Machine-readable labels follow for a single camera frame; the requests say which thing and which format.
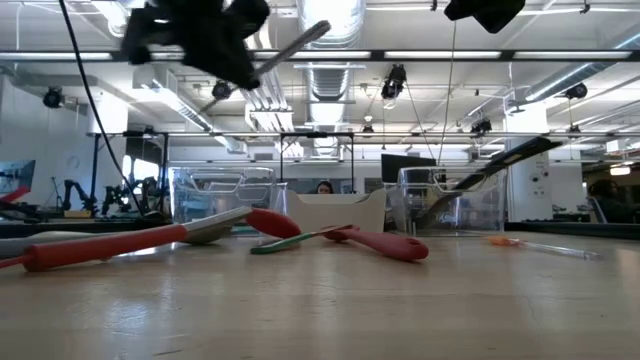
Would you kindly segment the silver ventilation duct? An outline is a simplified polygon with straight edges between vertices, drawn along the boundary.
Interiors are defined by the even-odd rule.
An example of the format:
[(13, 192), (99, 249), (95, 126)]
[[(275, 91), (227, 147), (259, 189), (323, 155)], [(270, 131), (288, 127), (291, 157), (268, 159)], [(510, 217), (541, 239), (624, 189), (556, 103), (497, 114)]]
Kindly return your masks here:
[[(311, 42), (312, 50), (352, 50), (359, 45), (366, 0), (296, 0), (303, 31), (326, 20), (331, 29)], [(308, 120), (321, 132), (337, 132), (344, 119), (352, 71), (347, 62), (312, 63), (305, 71)]]

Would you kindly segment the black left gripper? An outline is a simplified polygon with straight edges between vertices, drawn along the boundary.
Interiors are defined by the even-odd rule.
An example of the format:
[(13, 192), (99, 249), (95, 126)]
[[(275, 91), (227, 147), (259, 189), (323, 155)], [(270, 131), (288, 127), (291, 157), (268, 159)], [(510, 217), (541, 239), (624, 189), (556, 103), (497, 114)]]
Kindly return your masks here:
[[(199, 23), (222, 12), (224, 0), (147, 0), (134, 8), (121, 41), (121, 56), (130, 64), (151, 61), (151, 45), (184, 46)], [(241, 38), (261, 29), (270, 15), (266, 0), (233, 0), (224, 10)], [(260, 85), (246, 47), (240, 40), (196, 38), (187, 43), (187, 65), (252, 90)]]

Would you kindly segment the green-handled spreader knife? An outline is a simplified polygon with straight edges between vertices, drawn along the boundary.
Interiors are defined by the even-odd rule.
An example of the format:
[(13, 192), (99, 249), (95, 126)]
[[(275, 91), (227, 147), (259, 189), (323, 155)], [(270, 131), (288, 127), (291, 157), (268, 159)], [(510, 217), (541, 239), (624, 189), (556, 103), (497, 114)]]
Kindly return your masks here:
[(250, 249), (250, 253), (252, 255), (273, 254), (276, 252), (290, 249), (294, 245), (297, 245), (305, 240), (308, 240), (317, 236), (324, 236), (325, 234), (328, 234), (330, 232), (335, 232), (338, 230), (353, 230), (353, 229), (358, 229), (358, 227), (355, 225), (329, 226), (329, 227), (320, 229), (318, 231), (307, 232), (307, 233), (296, 235), (290, 238), (281, 239), (279, 241), (275, 241), (266, 245), (252, 247)]

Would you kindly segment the black monitor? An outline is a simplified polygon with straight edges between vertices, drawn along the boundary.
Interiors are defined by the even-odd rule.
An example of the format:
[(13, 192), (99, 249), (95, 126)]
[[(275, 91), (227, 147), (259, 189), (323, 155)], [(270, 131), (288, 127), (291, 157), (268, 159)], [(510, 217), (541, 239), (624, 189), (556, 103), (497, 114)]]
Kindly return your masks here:
[(383, 183), (396, 183), (402, 168), (432, 167), (437, 165), (436, 160), (432, 158), (392, 154), (382, 154), (380, 164)]

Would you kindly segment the steel butter knife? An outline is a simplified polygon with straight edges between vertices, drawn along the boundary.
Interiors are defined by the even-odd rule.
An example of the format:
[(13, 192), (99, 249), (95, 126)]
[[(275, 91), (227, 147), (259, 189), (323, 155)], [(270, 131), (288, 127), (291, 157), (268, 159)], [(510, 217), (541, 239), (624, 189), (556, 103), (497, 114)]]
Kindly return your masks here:
[[(264, 60), (257, 68), (255, 68), (253, 65), (255, 69), (254, 74), (257, 76), (258, 80), (260, 81), (260, 85), (261, 85), (261, 77), (263, 75), (273, 70), (280, 63), (289, 59), (292, 55), (300, 51), (307, 44), (325, 35), (330, 29), (331, 29), (331, 25), (327, 20), (319, 21), (315, 25), (313, 25), (310, 29), (306, 30), (301, 35), (299, 35), (285, 48), (279, 50), (273, 56)], [(244, 40), (238, 34), (237, 27), (234, 27), (234, 26), (231, 26), (231, 27), (227, 26), (226, 28), (222, 28), (221, 31), (218, 31), (210, 38), (225, 38), (227, 40), (231, 40), (231, 39), (240, 40), (245, 46)], [(247, 49), (247, 52), (253, 64), (253, 60), (254, 60), (253, 53), (248, 49)], [(184, 51), (183, 64), (187, 65), (187, 51)], [(242, 88), (234, 84), (234, 87), (232, 88), (232, 93), (238, 89), (242, 89)]]

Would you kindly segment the grey plastic spoon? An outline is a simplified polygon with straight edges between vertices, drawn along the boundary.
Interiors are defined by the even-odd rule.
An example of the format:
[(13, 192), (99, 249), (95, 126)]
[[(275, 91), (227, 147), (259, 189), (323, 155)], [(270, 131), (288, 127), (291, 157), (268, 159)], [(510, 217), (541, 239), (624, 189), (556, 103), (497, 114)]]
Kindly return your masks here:
[[(200, 230), (193, 230), (189, 232), (185, 240), (182, 240), (182, 243), (194, 246), (213, 243), (222, 237), (230, 235), (231, 229), (231, 225), (226, 225), (217, 228), (209, 227)], [(49, 231), (23, 238), (0, 239), (0, 259), (20, 256), (28, 246), (34, 244), (52, 243), (96, 236), (106, 236), (106, 233)]]

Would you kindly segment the blue wall screen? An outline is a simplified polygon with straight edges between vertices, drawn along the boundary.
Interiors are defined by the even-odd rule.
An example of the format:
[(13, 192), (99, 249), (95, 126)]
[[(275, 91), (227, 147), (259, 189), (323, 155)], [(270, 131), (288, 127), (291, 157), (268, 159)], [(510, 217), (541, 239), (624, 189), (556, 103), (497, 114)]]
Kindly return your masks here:
[(35, 160), (0, 162), (0, 201), (13, 202), (31, 191)]

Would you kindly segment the black metal workstation frame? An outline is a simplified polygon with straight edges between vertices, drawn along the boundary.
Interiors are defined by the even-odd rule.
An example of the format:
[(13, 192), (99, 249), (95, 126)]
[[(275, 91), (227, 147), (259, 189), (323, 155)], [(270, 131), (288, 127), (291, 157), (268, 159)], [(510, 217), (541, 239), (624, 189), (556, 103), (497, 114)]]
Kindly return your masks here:
[(308, 139), (321, 139), (321, 138), (329, 138), (329, 137), (346, 137), (350, 139), (350, 149), (351, 159), (350, 159), (350, 169), (351, 169), (351, 190), (353, 193), (356, 192), (355, 187), (355, 162), (354, 162), (354, 148), (355, 148), (355, 133), (354, 132), (325, 132), (325, 131), (307, 131), (307, 132), (280, 132), (278, 134), (279, 137), (279, 180), (283, 181), (284, 179), (284, 143), (285, 139), (289, 137), (294, 137), (297, 140), (299, 137), (304, 137)]
[(97, 215), (170, 217), (168, 137), (125, 131), (92, 138), (90, 195)]

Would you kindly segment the orange spatula with clear handle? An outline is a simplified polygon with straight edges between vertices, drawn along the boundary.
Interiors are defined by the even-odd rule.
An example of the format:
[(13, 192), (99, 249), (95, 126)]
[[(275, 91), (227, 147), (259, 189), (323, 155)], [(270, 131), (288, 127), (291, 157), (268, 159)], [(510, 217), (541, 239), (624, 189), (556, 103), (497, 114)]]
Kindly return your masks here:
[(570, 256), (575, 258), (581, 258), (583, 260), (602, 260), (603, 256), (596, 252), (590, 252), (585, 250), (567, 248), (567, 247), (559, 247), (553, 245), (546, 245), (541, 243), (534, 243), (529, 241), (524, 241), (515, 238), (509, 238), (506, 236), (489, 236), (487, 238), (489, 243), (494, 246), (502, 246), (502, 247), (518, 247), (522, 249), (535, 250), (540, 252), (553, 253), (563, 256)]

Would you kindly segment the clear plastic bin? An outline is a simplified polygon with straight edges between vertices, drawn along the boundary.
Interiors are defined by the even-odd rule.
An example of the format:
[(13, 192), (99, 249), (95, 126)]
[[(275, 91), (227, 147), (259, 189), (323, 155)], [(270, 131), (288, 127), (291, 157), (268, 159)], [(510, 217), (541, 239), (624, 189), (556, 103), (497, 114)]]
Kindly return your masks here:
[(257, 207), (282, 214), (286, 183), (265, 167), (173, 167), (169, 172), (173, 220), (186, 223), (239, 207)]
[(387, 221), (418, 237), (466, 236), (501, 231), (506, 206), (505, 170), (407, 167), (387, 183)]

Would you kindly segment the red ladle with steel neck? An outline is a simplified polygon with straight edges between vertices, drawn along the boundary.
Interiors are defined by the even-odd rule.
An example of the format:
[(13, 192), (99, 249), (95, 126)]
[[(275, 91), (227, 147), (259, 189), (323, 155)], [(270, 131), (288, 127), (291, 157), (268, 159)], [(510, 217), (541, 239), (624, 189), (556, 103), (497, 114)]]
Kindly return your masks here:
[(164, 225), (144, 230), (96, 234), (73, 239), (48, 239), (26, 244), (23, 238), (15, 242), (23, 252), (12, 258), (0, 259), (0, 269), (22, 265), (29, 272), (108, 260), (121, 254), (154, 248), (173, 242), (183, 242), (205, 230), (232, 226), (244, 220), (256, 230), (278, 238), (299, 235), (300, 227), (288, 216), (262, 208), (241, 207), (184, 224)]

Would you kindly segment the black aluminium table frame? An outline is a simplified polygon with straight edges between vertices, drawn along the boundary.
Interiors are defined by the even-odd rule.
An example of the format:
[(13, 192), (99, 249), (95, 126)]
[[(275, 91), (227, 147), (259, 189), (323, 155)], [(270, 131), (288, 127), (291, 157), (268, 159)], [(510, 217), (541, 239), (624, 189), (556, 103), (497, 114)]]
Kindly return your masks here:
[[(49, 222), (38, 224), (2, 222), (0, 223), (0, 239), (26, 237), (46, 231), (105, 233), (142, 230), (164, 225), (166, 225), (166, 222), (143, 220)], [(504, 230), (509, 232), (536, 232), (640, 241), (640, 224), (525, 221), (507, 222), (504, 225)]]

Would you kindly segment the white plastic bin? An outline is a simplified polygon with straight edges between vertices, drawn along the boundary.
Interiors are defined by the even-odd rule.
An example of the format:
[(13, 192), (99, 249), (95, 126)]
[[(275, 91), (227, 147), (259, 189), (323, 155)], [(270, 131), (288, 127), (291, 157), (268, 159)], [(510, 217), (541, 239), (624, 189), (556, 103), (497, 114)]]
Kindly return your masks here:
[(382, 232), (386, 199), (384, 189), (370, 194), (297, 194), (288, 190), (286, 213), (303, 232), (336, 225)]

